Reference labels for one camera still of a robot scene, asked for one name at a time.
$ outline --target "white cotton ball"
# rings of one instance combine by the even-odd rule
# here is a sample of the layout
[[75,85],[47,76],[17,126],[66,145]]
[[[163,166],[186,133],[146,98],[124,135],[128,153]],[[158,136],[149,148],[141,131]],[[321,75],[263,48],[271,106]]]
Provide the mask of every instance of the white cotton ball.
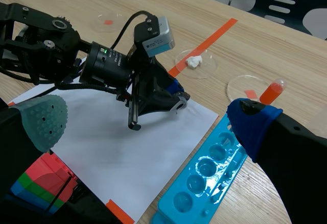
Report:
[[194,69],[197,66],[201,65],[202,57],[201,56],[189,57],[189,58],[187,58],[186,63],[188,64],[189,68]]

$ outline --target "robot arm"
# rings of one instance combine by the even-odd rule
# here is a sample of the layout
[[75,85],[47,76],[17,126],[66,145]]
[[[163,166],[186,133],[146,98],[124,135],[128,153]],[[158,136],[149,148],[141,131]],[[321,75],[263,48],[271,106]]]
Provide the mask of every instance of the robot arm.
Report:
[[274,184],[292,223],[323,223],[327,139],[281,109],[249,99],[234,100],[227,116],[239,143]]
[[[134,28],[129,53],[115,51],[131,21],[141,14],[147,18]],[[26,27],[13,40],[15,21]],[[174,46],[167,18],[146,11],[132,15],[109,48],[82,40],[65,17],[52,17],[16,3],[0,3],[0,72],[34,85],[54,83],[62,90],[97,89],[115,94],[129,108],[128,127],[133,130],[141,128],[138,116],[187,106],[190,96],[155,58]],[[87,53],[83,64],[76,58],[78,51]],[[3,58],[4,52],[15,58]],[[80,84],[71,84],[79,76]]]

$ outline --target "red block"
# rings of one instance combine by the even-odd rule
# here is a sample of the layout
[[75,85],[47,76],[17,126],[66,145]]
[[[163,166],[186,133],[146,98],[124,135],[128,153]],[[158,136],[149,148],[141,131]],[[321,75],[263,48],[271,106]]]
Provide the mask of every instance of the red block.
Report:
[[[26,174],[34,183],[50,192],[51,194],[57,195],[69,177],[67,172],[71,171],[61,161],[57,161],[60,160],[57,156],[51,156],[52,155],[49,154],[43,154],[26,170]],[[67,202],[73,193],[73,188],[77,185],[75,180],[77,179],[76,176],[73,173],[71,174],[73,179],[70,180],[68,185],[59,196],[59,199],[64,202]]]
[[72,179],[68,183],[68,186],[71,188],[76,187],[77,185],[77,177],[74,173],[57,157],[55,154],[43,154],[41,159],[47,164],[47,166],[64,182],[67,181],[69,174],[71,174]]

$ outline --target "green block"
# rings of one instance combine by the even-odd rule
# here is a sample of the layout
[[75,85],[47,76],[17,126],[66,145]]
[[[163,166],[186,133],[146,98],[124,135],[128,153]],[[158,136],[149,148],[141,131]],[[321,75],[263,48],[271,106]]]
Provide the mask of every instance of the green block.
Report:
[[[27,191],[35,194],[36,196],[42,198],[43,200],[49,203],[51,203],[51,201],[55,198],[53,194],[34,183],[25,172],[18,178],[18,181]],[[54,206],[60,208],[64,205],[64,203],[64,201],[57,199],[54,203]]]
[[29,186],[33,181],[31,178],[24,172],[19,178],[18,178],[19,183],[22,185],[23,188],[26,188]]

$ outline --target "white paper sheet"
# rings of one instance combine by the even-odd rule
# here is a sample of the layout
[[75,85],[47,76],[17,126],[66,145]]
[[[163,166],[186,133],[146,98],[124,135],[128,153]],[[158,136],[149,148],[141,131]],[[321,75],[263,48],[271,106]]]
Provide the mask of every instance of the white paper sheet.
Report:
[[[47,89],[37,86],[19,103]],[[53,151],[104,203],[113,200],[137,222],[217,119],[190,100],[178,114],[139,117],[127,127],[128,108],[115,95],[95,90],[54,91],[65,99],[68,123]]]

